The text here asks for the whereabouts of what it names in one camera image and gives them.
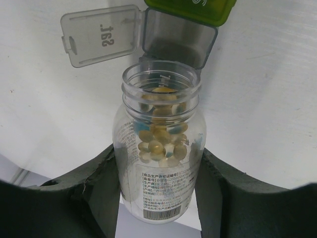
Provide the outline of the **weekly pill organizer strip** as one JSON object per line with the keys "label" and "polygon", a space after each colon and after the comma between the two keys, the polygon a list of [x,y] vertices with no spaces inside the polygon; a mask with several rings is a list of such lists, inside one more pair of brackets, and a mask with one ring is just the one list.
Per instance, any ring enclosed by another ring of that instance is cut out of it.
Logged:
{"label": "weekly pill organizer strip", "polygon": [[68,13],[60,20],[65,52],[80,68],[133,54],[204,68],[233,0],[148,0]]}

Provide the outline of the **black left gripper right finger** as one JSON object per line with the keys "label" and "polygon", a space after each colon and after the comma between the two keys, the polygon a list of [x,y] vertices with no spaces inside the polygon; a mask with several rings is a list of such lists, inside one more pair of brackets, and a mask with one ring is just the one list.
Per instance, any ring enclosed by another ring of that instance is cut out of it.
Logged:
{"label": "black left gripper right finger", "polygon": [[315,238],[317,185],[286,189],[204,150],[195,193],[203,238]]}

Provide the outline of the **clear glass pill bottle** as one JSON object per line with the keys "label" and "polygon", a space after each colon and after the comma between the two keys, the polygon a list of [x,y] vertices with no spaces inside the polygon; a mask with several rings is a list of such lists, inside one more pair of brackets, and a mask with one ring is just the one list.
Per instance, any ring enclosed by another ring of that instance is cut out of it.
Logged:
{"label": "clear glass pill bottle", "polygon": [[123,73],[112,140],[123,203],[143,222],[172,222],[191,202],[207,133],[200,87],[197,71],[174,61]]}

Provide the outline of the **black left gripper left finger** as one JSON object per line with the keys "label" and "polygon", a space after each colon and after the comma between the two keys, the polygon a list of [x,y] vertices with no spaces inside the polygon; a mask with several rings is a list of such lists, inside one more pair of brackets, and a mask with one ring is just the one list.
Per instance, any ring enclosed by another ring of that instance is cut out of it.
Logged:
{"label": "black left gripper left finger", "polygon": [[113,146],[41,186],[0,183],[3,238],[112,238],[120,186]]}

